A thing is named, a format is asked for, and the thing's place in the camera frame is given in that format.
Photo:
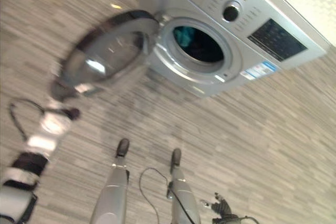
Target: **black wire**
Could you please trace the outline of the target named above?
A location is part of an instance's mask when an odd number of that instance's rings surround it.
[[[223,220],[219,224],[226,224],[226,223],[231,222],[231,221],[244,220],[244,219],[250,219],[250,220],[253,220],[256,224],[259,224],[259,222],[251,216],[245,216],[245,217],[235,218],[235,219],[231,219],[231,220]]]
[[[188,217],[189,221],[191,222],[191,224],[195,224],[195,222],[192,220],[192,218],[189,216],[189,214],[188,214],[187,211],[185,210],[185,208],[184,208],[182,202],[180,201],[180,199],[178,198],[178,196],[174,193],[173,190],[171,190],[171,192],[172,192],[172,194],[176,197],[178,203],[180,203],[180,206],[182,207],[182,209],[183,209],[185,215],[187,215],[187,217]]]
[[[139,189],[140,189],[140,192],[142,194],[142,196],[145,198],[145,200],[149,203],[149,205],[151,205],[151,207],[154,209],[155,211],[155,214],[156,214],[156,218],[157,218],[157,224],[160,224],[160,219],[159,219],[159,213],[157,212],[157,209],[154,207],[154,205],[148,200],[148,198],[145,196],[145,194],[143,193],[143,190],[141,188],[141,179],[142,179],[142,176],[143,174],[147,171],[147,170],[154,170],[156,171],[157,173],[159,173],[165,180],[166,180],[166,185],[168,186],[168,179],[166,176],[164,176],[159,170],[153,168],[153,167],[148,167],[146,168],[144,171],[142,171],[142,173],[140,174],[140,177],[139,177]],[[181,203],[180,199],[178,198],[178,196],[175,194],[175,192],[173,190],[170,190],[172,192],[172,194],[176,197],[178,203],[180,204],[180,206],[182,207],[182,210],[184,211],[185,215],[187,215],[189,221],[191,222],[191,224],[195,224],[195,222],[192,220],[192,218],[189,216],[189,214],[187,213],[187,211],[185,210],[183,204]]]
[[[27,134],[25,133],[23,127],[21,126],[21,124],[17,120],[16,115],[14,113],[14,108],[16,108],[16,106],[15,106],[16,102],[30,103],[33,106],[35,106],[40,111],[41,114],[44,114],[45,109],[41,105],[39,105],[38,103],[36,103],[36,102],[34,102],[34,101],[30,100],[30,99],[27,99],[27,98],[12,98],[10,100],[10,102],[8,104],[8,112],[9,112],[11,118],[12,118],[12,121],[13,121],[15,127],[20,131],[22,139],[25,142],[25,141],[28,140]]]

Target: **silver washing machine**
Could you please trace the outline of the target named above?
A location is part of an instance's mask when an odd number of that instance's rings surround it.
[[[151,68],[199,97],[323,56],[330,44],[284,0],[140,0],[160,29]]]
[[[114,16],[83,37],[59,83],[87,94],[111,83],[123,88],[127,83],[120,80],[137,79],[143,72],[137,67],[146,62],[206,97],[293,68],[329,48],[284,0],[140,0],[140,10]]]

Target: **wooden floor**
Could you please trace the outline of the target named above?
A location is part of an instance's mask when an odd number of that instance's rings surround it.
[[[136,8],[138,0],[1,0],[1,168],[22,142],[6,111],[10,97],[46,102],[49,68],[99,20]],[[336,223],[336,55],[197,99],[149,72],[123,95],[77,103],[82,120],[63,140],[38,188],[33,224],[88,223],[120,138],[128,137],[131,172],[127,223],[155,223],[141,197],[140,172],[169,175],[171,151],[194,194],[223,194],[234,213],[260,223]],[[18,107],[31,133],[38,115]],[[170,223],[170,202],[158,175],[144,190]],[[216,217],[201,210],[203,223]]]

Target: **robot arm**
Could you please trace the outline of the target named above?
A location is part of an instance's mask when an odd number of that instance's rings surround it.
[[[61,102],[50,102],[40,120],[39,129],[1,176],[1,224],[24,224],[28,221],[37,201],[34,190],[39,178],[78,115],[78,110],[67,110]]]

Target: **washing machine door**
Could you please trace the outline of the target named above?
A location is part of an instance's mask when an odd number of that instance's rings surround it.
[[[76,93],[89,95],[112,88],[123,78],[139,79],[128,74],[143,68],[158,29],[155,18],[143,10],[122,13],[101,23],[61,63],[51,87],[52,96],[64,100]]]

